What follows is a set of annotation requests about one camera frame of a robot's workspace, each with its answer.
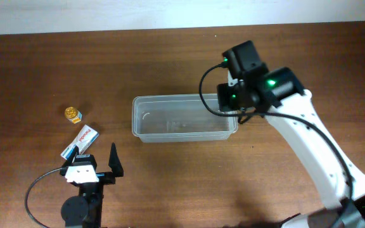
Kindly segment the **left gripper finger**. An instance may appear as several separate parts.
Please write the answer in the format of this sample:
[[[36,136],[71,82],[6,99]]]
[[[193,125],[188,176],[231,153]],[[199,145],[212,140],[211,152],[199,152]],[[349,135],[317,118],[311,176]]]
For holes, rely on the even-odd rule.
[[[77,155],[79,155],[78,146],[73,145],[72,147],[68,147],[63,154],[63,157],[66,159],[66,161],[63,163],[62,167],[64,168],[70,166]]]
[[[108,166],[111,168],[112,173],[114,174],[115,177],[124,176],[124,169],[118,157],[117,148],[114,142],[111,145]]]

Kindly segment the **white Panadol medicine box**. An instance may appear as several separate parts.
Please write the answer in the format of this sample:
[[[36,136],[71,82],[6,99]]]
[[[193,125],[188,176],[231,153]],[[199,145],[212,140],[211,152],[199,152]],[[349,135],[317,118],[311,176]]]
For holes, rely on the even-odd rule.
[[[62,151],[60,156],[66,160],[69,159],[76,147],[78,147],[80,155],[84,154],[98,136],[99,133],[96,130],[88,125],[84,125],[75,139]]]

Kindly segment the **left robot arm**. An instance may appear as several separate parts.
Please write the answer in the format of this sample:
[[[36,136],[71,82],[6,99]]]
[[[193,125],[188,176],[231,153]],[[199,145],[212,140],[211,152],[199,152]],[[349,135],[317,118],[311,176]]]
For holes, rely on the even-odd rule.
[[[117,177],[124,176],[124,169],[117,154],[116,145],[110,149],[109,172],[97,172],[93,155],[82,155],[76,146],[66,157],[60,175],[78,188],[78,195],[67,199],[61,207],[65,227],[100,227],[103,207],[103,190],[114,185]]]

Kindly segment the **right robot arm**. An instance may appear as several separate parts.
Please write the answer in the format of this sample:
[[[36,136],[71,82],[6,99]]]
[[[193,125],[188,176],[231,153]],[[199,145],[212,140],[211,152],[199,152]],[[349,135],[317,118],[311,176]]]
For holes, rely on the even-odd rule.
[[[259,115],[294,150],[324,208],[271,227],[365,227],[365,174],[346,156],[318,117],[312,93],[288,68],[270,71],[252,41],[223,52],[228,82],[217,87],[219,109]]]

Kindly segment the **clear plastic container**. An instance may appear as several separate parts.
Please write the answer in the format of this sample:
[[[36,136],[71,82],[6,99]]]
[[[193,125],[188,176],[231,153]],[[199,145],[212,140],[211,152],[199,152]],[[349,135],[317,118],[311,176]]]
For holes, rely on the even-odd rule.
[[[197,94],[138,96],[132,133],[144,143],[221,141],[238,130],[236,117],[211,114]]]

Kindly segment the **small gold-lid jar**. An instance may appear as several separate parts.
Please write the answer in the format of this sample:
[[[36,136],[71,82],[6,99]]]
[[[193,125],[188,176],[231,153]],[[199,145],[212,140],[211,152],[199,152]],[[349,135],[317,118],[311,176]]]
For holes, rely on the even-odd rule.
[[[73,124],[82,120],[82,113],[72,106],[65,109],[64,115]]]

